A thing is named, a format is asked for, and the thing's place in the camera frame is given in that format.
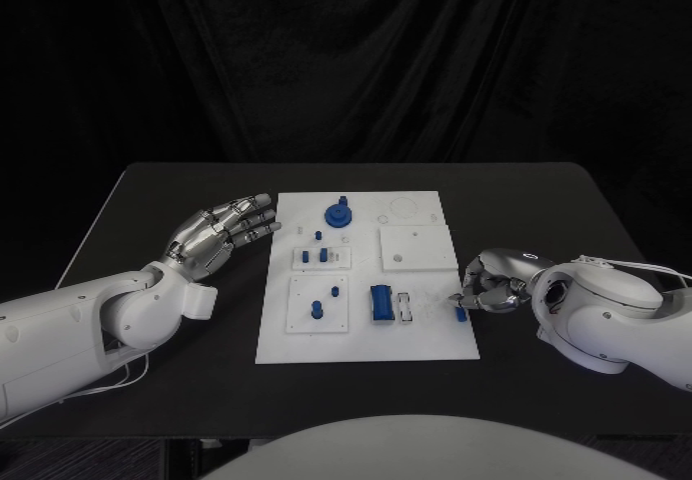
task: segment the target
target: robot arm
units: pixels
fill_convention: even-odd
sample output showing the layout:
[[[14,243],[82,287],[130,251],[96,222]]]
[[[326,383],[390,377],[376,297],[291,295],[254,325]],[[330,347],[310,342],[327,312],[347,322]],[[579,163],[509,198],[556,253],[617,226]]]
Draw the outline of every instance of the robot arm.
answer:
[[[486,289],[477,295],[476,279]],[[506,249],[480,254],[463,287],[455,307],[504,312],[530,299],[538,336],[576,364],[615,374],[631,362],[692,390],[692,288],[660,294],[602,259],[553,265]]]
[[[0,305],[0,420],[39,408],[145,355],[173,336],[181,316],[206,320],[216,289],[194,283],[232,251],[281,228],[266,194],[199,211],[166,253],[127,272]],[[108,350],[101,329],[119,341]]]

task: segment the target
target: robotic hand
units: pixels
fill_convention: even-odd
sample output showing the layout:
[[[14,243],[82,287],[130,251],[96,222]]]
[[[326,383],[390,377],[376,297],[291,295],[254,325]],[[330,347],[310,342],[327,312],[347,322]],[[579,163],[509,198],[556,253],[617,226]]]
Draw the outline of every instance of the robotic hand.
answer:
[[[612,264],[679,276],[685,288],[657,292]],[[530,253],[483,251],[465,270],[463,293],[451,305],[510,312],[530,300],[538,337],[576,364],[601,373],[630,362],[677,388],[692,391],[692,288],[664,267],[581,256],[555,265]],[[474,294],[480,284],[483,292]]]
[[[232,251],[281,228],[259,226],[266,194],[200,210],[176,230],[166,253],[140,272],[0,305],[0,420],[55,402],[145,355],[176,333],[181,316],[206,320],[216,289],[194,283]],[[118,340],[104,346],[104,329]]]

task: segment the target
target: blue rectangular block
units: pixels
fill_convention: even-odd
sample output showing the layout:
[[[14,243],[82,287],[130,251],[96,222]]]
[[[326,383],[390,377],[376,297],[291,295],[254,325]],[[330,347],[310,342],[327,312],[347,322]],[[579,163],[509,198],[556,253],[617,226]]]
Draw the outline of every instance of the blue rectangular block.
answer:
[[[372,319],[393,320],[392,288],[389,285],[370,287],[372,295]]]

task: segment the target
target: white panel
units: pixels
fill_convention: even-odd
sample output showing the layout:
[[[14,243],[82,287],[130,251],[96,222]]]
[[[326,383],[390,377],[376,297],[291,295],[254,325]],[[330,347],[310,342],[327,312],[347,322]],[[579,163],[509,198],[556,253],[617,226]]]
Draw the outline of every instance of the white panel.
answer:
[[[324,221],[324,210],[341,195],[349,199],[353,221],[343,228],[331,228]],[[447,297],[461,291],[458,272],[382,271],[379,229],[392,225],[445,225],[437,192],[279,193],[277,221],[284,227],[272,235],[256,363],[478,358],[471,322],[457,321],[455,310],[445,302]],[[308,245],[350,248],[352,268],[337,272],[349,282],[346,333],[295,335],[285,332],[291,277],[318,275],[314,271],[292,270],[294,249]],[[395,301],[401,292],[409,294],[414,318],[409,325],[401,323],[398,304],[395,323],[372,325],[372,285],[389,285]]]
[[[328,247],[327,261],[320,262],[320,250],[323,247],[297,247],[292,250],[292,269],[303,270],[349,270],[350,247]],[[303,263],[303,252],[307,251],[307,263]]]
[[[379,241],[385,272],[458,270],[447,225],[382,227]]]
[[[331,287],[339,295],[331,296]],[[313,302],[321,302],[323,317],[311,315]],[[324,275],[291,277],[288,293],[287,333],[339,333],[349,331],[349,278]]]

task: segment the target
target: robot finger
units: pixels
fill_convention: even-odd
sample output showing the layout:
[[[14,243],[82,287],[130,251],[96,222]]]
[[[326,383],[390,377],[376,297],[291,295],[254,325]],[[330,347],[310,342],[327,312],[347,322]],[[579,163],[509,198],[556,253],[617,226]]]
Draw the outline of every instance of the robot finger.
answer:
[[[252,215],[251,217],[241,220],[229,229],[229,234],[236,235],[242,231],[248,230],[249,228],[255,227],[266,220],[271,220],[277,216],[277,212],[271,209],[265,210],[264,212]]]
[[[238,233],[229,238],[229,243],[233,245],[233,248],[242,247],[248,243],[254,242],[256,239],[275,232],[281,228],[281,223],[274,222],[268,225],[262,225],[252,230],[246,230],[242,233]]]
[[[219,205],[212,209],[212,214],[216,217],[216,224],[226,230],[230,230],[241,218],[252,211],[259,210],[271,203],[271,197],[261,193],[254,197],[233,200],[225,205]]]

